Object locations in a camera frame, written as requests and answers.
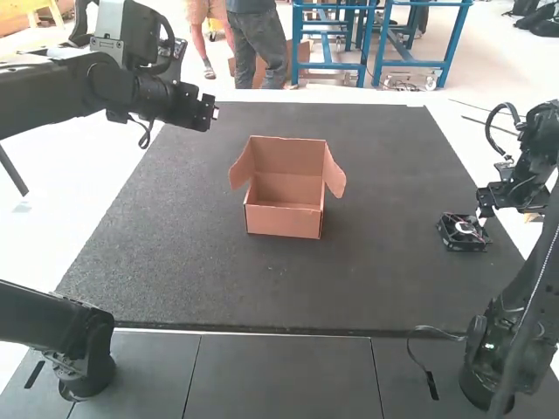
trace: dark pants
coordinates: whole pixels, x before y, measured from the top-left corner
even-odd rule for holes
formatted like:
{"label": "dark pants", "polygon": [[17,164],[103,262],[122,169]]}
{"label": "dark pants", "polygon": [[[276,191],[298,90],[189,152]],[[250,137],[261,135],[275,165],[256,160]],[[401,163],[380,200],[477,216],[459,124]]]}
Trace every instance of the dark pants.
{"label": "dark pants", "polygon": [[287,76],[287,45],[278,12],[228,11],[227,17],[235,41],[235,87],[252,89],[258,54],[267,64],[261,88],[281,89]]}

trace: wheel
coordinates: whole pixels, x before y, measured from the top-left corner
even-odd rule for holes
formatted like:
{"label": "wheel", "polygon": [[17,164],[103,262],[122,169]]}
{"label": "wheel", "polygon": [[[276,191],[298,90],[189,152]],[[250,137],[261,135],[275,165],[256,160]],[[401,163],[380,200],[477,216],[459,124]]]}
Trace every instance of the wheel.
{"label": "wheel", "polygon": [[427,77],[427,79],[425,80],[425,90],[427,90],[427,92],[432,92],[436,88],[437,81],[431,76]]}

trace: open cardboard box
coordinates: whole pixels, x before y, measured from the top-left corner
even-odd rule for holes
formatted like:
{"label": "open cardboard box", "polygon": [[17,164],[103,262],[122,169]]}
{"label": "open cardboard box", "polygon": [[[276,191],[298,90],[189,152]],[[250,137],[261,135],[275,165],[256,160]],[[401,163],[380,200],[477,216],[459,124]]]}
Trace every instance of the open cardboard box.
{"label": "open cardboard box", "polygon": [[[312,40],[306,39],[299,43],[297,54],[299,56],[300,63],[308,63],[311,59],[311,48]],[[293,41],[289,39],[287,41],[287,59],[289,60],[289,66],[287,67],[287,81],[291,80],[291,51],[293,50]],[[231,57],[228,61],[229,64],[229,74],[231,77],[235,77],[235,58]],[[256,57],[256,72],[254,72],[254,77],[252,78],[252,88],[259,89],[262,85],[262,80],[266,75],[266,62],[260,57]]]}
{"label": "open cardboard box", "polygon": [[346,187],[324,140],[263,136],[252,136],[229,169],[232,189],[247,181],[247,232],[287,237],[320,238],[324,185],[337,198]]}

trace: robotic arm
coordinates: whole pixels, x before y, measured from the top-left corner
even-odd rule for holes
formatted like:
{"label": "robotic arm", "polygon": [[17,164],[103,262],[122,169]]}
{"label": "robotic arm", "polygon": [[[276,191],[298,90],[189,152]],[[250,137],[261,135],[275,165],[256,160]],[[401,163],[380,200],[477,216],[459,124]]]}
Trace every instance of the robotic arm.
{"label": "robotic arm", "polygon": [[[199,100],[198,87],[181,82],[187,43],[175,38],[168,20],[133,0],[97,0],[98,23],[90,35],[91,1],[76,1],[68,43],[0,62],[0,97],[10,98],[0,102],[0,140],[103,109],[113,122],[134,120],[130,113],[147,122],[141,148],[149,145],[155,120],[209,129],[217,118],[215,98],[203,94]],[[0,162],[24,195],[23,181],[2,151]]]}
{"label": "robotic arm", "polygon": [[[133,0],[94,0],[99,16],[89,35],[91,1],[76,0],[76,26],[68,43],[0,62],[0,140],[103,109],[110,121],[127,123],[134,120],[130,113],[137,113],[147,122],[141,148],[149,145],[155,120],[209,129],[217,118],[215,98],[204,94],[199,100],[198,87],[181,82],[186,41],[175,38],[167,19]],[[161,28],[167,32],[164,40]],[[1,147],[0,163],[25,192]],[[0,340],[41,351],[67,400],[97,395],[114,378],[110,313],[0,280],[0,319]]]}
{"label": "robotic arm", "polygon": [[[522,153],[516,165],[489,133],[491,120],[504,107],[521,130]],[[507,161],[495,165],[501,181],[477,191],[480,216],[511,207],[545,214],[542,234],[528,260],[485,313],[472,319],[466,333],[459,384],[468,400],[494,419],[514,407],[514,393],[537,391],[559,341],[559,182],[551,194],[545,186],[557,165],[559,102],[536,106],[526,124],[520,123],[512,105],[499,105],[489,115],[486,133]]]}

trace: blue metal frame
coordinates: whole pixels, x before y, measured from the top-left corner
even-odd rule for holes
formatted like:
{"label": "blue metal frame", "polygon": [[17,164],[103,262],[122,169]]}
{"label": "blue metal frame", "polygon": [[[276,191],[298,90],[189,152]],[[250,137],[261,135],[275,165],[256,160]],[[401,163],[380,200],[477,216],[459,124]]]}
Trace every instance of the blue metal frame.
{"label": "blue metal frame", "polygon": [[[367,58],[369,55],[370,41],[373,33],[373,19],[367,19],[364,28],[364,37],[360,40],[362,45],[361,60],[359,63],[335,63],[332,60],[332,52],[330,50],[330,35],[344,35],[346,38],[345,51],[351,50],[353,29],[355,22],[355,12],[366,11],[370,16],[375,15],[376,1],[369,0],[337,0],[336,4],[316,4],[305,3],[305,0],[293,0],[293,49],[291,58],[291,79],[294,85],[299,83],[299,71],[302,69],[329,69],[329,70],[353,70],[357,71],[357,87],[363,87],[365,83],[365,72],[367,71]],[[306,21],[304,10],[316,10],[319,20]],[[330,20],[326,16],[326,10],[335,10],[335,20]],[[341,10],[343,10],[343,20],[340,19]],[[362,28],[362,20],[360,20],[358,30]],[[340,30],[335,29],[305,29],[304,26],[340,26]],[[298,58],[297,45],[301,42],[303,34],[321,35],[322,51],[324,61],[321,63],[300,63]]]}
{"label": "blue metal frame", "polygon": [[[461,0],[460,3],[450,3],[450,2],[429,2],[429,1],[399,1],[399,0],[386,0],[384,5],[384,18],[382,25],[375,24],[373,26],[374,31],[380,30],[381,37],[378,46],[378,51],[376,53],[375,60],[375,70],[373,71],[373,82],[372,85],[377,87],[380,85],[381,74],[384,66],[397,66],[397,67],[430,67],[439,68],[442,72],[440,77],[437,79],[437,87],[444,87],[446,79],[448,77],[448,72],[450,71],[452,59],[454,58],[454,52],[458,46],[458,41],[460,39],[460,34],[462,28],[464,27],[464,22],[466,21],[466,15],[473,4],[473,0]],[[406,26],[391,26],[390,25],[390,14],[392,12],[392,7],[398,6],[410,6],[410,15],[408,16],[408,23]],[[416,29],[418,27],[418,8],[419,7],[459,7],[458,15],[456,16],[456,22],[454,23],[454,28],[452,29],[452,34],[448,46],[446,47],[445,59],[443,61],[434,60],[419,60],[414,59],[409,50],[413,46],[413,39],[415,36]],[[401,43],[396,34],[397,33],[408,34],[409,37],[405,44]],[[384,49],[386,47],[386,41],[390,41],[394,45],[397,52],[402,57],[401,60],[387,60],[384,59]]]}

